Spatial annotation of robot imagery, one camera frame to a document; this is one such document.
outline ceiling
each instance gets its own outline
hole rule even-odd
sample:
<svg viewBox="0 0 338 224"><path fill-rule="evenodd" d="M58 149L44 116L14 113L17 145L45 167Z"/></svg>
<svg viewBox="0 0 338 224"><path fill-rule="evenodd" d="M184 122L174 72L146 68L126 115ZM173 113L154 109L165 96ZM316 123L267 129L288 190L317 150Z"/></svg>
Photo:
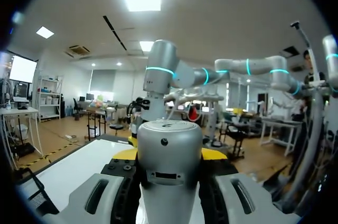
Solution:
<svg viewBox="0 0 338 224"><path fill-rule="evenodd" d="M96 69L139 70L145 68L147 54L138 41L167 39L176 44L180 58L211 67L215 59L263 58L289 46L302 53L305 45L289 27L295 20L315 53L323 56L321 42L329 30L311 0L162 0L159 12L129 12L124 0L33 0L24 22L14 29L12 45L33 52L52 49L86 69L95 63ZM41 26L55 35L38 36ZM65 55L73 45L88 48L90 58Z"/></svg>

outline metal shelf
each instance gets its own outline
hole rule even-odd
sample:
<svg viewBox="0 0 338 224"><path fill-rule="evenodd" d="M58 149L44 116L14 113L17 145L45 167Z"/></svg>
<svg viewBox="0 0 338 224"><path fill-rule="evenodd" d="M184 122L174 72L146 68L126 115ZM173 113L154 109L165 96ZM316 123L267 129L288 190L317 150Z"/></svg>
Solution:
<svg viewBox="0 0 338 224"><path fill-rule="evenodd" d="M41 107L52 107L52 106L58 106L59 104L41 104Z"/></svg>
<svg viewBox="0 0 338 224"><path fill-rule="evenodd" d="M60 93L49 93L49 92L40 92L40 91L38 91L38 93L40 93L42 95L51 95L51 96L59 96L59 95L61 95Z"/></svg>
<svg viewBox="0 0 338 224"><path fill-rule="evenodd" d="M39 119L46 119L46 118L52 118L52 117L59 117L58 114L55 114L55 115L44 115L42 114L42 117L40 117Z"/></svg>
<svg viewBox="0 0 338 224"><path fill-rule="evenodd" d="M51 80L51 79L42 79L44 81L49 81L49 82L60 82L60 80Z"/></svg>
<svg viewBox="0 0 338 224"><path fill-rule="evenodd" d="M35 101L39 109L39 121L41 121L42 119L52 118L52 117L58 117L59 119L61 118L61 115L60 115L61 114L61 102L60 101L58 104L41 104L41 98L56 97L60 99L60 96L61 96L63 76L55 76L59 80L51 80L51 79L48 79L48 77L49 76L39 77L40 84L38 85L37 90L36 90L37 97ZM44 87L48 87L48 89L52 92L38 91L38 89L43 90ZM59 114L53 114L54 112L52 110L48 112L47 108L44 108L42 111L41 109L43 107L55 107L56 109L54 112L59 113Z"/></svg>

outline bottle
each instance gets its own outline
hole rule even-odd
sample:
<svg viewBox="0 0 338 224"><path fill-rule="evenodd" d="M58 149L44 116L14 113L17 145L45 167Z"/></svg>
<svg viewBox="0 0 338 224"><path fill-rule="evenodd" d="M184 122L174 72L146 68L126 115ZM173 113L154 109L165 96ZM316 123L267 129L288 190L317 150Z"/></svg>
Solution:
<svg viewBox="0 0 338 224"><path fill-rule="evenodd" d="M8 100L8 103L6 104L6 109L12 109L10 100Z"/></svg>

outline white shelving unit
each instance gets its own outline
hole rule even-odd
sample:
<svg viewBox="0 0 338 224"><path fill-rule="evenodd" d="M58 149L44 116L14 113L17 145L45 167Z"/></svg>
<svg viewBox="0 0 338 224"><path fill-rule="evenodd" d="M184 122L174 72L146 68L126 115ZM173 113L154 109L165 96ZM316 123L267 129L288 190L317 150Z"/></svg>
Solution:
<svg viewBox="0 0 338 224"><path fill-rule="evenodd" d="M39 122L43 119L61 116L61 89L62 89L62 77L57 76L56 79L50 79L48 76L39 77L39 86L37 89L37 107L39 110ZM47 89L50 92L43 92L41 89ZM58 104L46 104L48 97L58 98ZM44 103L41 103L41 98L46 98Z"/></svg>

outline red object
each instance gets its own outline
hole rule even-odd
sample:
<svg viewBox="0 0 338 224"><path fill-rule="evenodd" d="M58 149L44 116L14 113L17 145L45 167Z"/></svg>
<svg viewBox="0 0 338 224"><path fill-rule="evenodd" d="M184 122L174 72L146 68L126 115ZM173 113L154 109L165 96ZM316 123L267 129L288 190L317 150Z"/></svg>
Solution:
<svg viewBox="0 0 338 224"><path fill-rule="evenodd" d="M196 120L198 118L196 107L191 107L189 111L189 120Z"/></svg>

